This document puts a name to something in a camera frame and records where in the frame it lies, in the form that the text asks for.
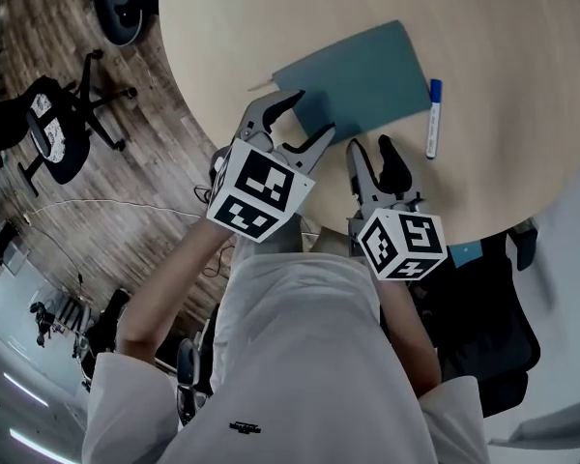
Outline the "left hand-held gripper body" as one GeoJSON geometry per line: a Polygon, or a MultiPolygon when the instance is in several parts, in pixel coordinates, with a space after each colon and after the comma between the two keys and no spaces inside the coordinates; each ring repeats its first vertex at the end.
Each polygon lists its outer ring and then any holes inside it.
{"type": "Polygon", "coordinates": [[[261,243],[300,210],[314,186],[306,175],[236,139],[218,168],[206,218],[261,243]]]}

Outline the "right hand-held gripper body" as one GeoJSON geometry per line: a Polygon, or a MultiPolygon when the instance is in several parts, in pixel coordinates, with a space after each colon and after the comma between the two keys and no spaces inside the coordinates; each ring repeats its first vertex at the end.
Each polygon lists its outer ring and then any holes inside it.
{"type": "Polygon", "coordinates": [[[444,230],[436,215],[420,211],[420,195],[388,195],[348,219],[349,254],[383,281],[420,280],[447,257],[444,230]]]}

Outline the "white marker pen blue cap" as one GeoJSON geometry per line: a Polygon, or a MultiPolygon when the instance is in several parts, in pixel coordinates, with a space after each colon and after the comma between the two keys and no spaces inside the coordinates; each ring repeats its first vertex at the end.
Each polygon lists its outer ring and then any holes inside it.
{"type": "Polygon", "coordinates": [[[432,78],[429,85],[431,107],[429,112],[428,133],[425,147],[425,155],[429,160],[435,160],[437,157],[442,91],[442,81],[440,79],[432,78]]]}

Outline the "grey-blue notebook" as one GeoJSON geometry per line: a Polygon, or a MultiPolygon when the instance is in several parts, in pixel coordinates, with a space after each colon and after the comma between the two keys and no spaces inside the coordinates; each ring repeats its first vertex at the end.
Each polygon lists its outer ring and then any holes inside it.
{"type": "Polygon", "coordinates": [[[307,135],[335,125],[332,144],[428,110],[411,39],[398,21],[373,27],[274,72],[280,90],[303,90],[294,113],[307,135]]]}

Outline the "person's left forearm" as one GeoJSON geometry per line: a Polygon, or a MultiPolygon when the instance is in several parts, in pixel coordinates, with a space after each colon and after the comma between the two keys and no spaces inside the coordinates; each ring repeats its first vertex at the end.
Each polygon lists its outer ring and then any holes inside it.
{"type": "Polygon", "coordinates": [[[155,362],[189,289],[232,236],[231,230],[206,218],[191,227],[131,297],[117,329],[120,354],[155,362]]]}

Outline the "person's right forearm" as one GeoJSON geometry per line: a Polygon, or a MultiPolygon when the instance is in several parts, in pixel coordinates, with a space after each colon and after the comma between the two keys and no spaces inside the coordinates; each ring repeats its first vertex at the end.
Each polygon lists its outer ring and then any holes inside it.
{"type": "Polygon", "coordinates": [[[390,342],[417,396],[422,397],[442,383],[441,368],[427,331],[404,282],[375,284],[390,342]]]}

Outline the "black mesh-back office chair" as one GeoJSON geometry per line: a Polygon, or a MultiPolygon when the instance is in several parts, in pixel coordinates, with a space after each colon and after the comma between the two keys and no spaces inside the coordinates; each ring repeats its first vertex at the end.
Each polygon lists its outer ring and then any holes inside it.
{"type": "Polygon", "coordinates": [[[514,271],[528,268],[537,230],[520,224],[480,240],[481,255],[462,265],[449,257],[409,288],[444,380],[473,376],[485,417],[518,406],[540,359],[537,337],[519,302],[514,271]]]}

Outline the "round beige table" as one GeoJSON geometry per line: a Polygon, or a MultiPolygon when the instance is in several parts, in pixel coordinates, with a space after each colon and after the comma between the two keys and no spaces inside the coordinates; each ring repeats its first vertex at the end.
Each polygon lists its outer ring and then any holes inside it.
{"type": "Polygon", "coordinates": [[[401,22],[443,84],[437,156],[424,154],[426,113],[382,133],[451,244],[540,213],[580,169],[580,0],[159,0],[159,17],[180,93],[217,147],[274,72],[401,22]]]}

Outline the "blue square paper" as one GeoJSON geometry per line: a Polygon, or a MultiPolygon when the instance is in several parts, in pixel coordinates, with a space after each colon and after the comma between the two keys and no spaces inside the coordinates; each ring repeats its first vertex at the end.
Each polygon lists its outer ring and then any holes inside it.
{"type": "Polygon", "coordinates": [[[449,247],[449,254],[455,268],[460,268],[482,257],[481,241],[459,244],[449,247]]]}

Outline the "person's white shirt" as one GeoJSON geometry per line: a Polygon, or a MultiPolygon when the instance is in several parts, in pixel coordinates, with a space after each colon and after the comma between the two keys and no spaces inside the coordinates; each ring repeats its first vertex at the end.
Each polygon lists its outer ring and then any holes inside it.
{"type": "Polygon", "coordinates": [[[367,269],[252,256],[217,317],[212,397],[185,426],[152,365],[103,354],[83,464],[489,464],[475,378],[414,393],[367,269]]]}

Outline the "grey round device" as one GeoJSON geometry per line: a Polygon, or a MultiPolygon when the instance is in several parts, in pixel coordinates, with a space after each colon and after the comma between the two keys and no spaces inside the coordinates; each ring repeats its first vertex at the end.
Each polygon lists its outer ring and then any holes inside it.
{"type": "Polygon", "coordinates": [[[141,9],[115,5],[111,0],[93,0],[93,6],[104,36],[118,47],[133,44],[147,22],[141,9]]]}

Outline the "black chair with patterned cushion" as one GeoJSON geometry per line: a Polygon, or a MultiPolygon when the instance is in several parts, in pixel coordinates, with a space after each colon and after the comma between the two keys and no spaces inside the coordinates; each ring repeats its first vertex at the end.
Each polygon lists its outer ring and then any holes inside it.
{"type": "MultiPolygon", "coordinates": [[[[95,114],[95,110],[122,97],[134,99],[137,90],[129,87],[122,91],[90,98],[92,62],[100,60],[103,51],[95,49],[86,54],[81,80],[61,86],[51,77],[36,79],[21,95],[0,101],[0,155],[30,136],[37,155],[25,167],[17,166],[26,187],[35,197],[39,195],[32,181],[41,166],[45,166],[59,185],[69,183],[87,160],[90,133],[93,130],[114,151],[123,151],[126,142],[113,140],[95,114]]],[[[0,169],[5,162],[0,157],[0,169]]]]}

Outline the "black machine on stand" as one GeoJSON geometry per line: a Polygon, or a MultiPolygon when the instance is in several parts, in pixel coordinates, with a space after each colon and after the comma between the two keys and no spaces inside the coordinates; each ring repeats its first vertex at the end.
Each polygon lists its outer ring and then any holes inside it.
{"type": "Polygon", "coordinates": [[[79,365],[81,385],[87,392],[91,389],[98,355],[115,351],[118,322],[130,298],[126,289],[116,289],[99,318],[75,337],[72,357],[79,365]]]}

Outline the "small black stand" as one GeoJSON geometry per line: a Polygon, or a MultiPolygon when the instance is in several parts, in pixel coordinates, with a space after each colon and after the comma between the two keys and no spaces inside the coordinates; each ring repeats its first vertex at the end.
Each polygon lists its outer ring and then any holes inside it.
{"type": "Polygon", "coordinates": [[[38,326],[37,344],[44,348],[45,339],[51,338],[51,329],[55,321],[55,314],[50,312],[41,302],[31,304],[29,311],[35,315],[35,322],[38,326]]]}

